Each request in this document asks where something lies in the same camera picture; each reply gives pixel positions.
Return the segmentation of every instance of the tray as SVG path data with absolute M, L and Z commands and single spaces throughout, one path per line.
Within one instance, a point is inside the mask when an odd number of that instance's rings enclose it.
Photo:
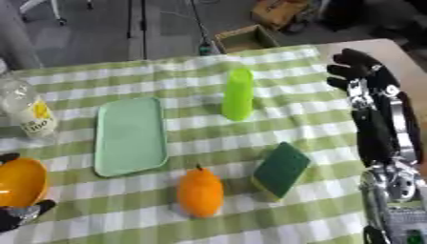
M 162 166 L 167 160 L 160 101 L 154 97 L 120 100 L 98 113 L 94 169 L 111 177 Z

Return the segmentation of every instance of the green plastic cup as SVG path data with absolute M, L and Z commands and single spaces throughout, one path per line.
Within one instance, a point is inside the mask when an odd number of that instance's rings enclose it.
M 253 109 L 254 78 L 246 68 L 232 70 L 225 87 L 222 114 L 233 121 L 248 117 Z

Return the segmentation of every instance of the orange bowl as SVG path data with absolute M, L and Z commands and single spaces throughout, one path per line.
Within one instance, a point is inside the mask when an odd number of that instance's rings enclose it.
M 47 171 L 39 161 L 18 158 L 0 166 L 0 206 L 28 207 L 47 190 Z

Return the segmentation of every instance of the tablecloth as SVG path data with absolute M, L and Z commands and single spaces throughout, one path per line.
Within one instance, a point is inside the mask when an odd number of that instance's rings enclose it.
M 0 243 L 361 243 L 356 127 L 345 94 L 326 84 L 318 56 L 313 46 L 297 46 L 18 73 L 54 110 L 60 133 L 54 143 L 31 142 L 3 117 L 0 148 L 40 159 L 49 171 L 48 197 L 58 205 L 1 234 Z M 228 72 L 241 66 L 254 75 L 254 111 L 233 122 L 219 108 Z M 158 97 L 164 108 L 168 162 L 97 176 L 99 106 L 142 96 Z M 249 179 L 281 141 L 312 164 L 272 203 Z M 224 205 L 210 218 L 188 217 L 175 199 L 178 177 L 197 163 L 224 185 Z

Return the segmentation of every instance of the sponge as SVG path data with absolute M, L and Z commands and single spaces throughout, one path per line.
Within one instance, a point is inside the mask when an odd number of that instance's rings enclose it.
M 302 152 L 286 142 L 280 145 L 256 169 L 251 180 L 274 201 L 280 200 L 310 163 Z

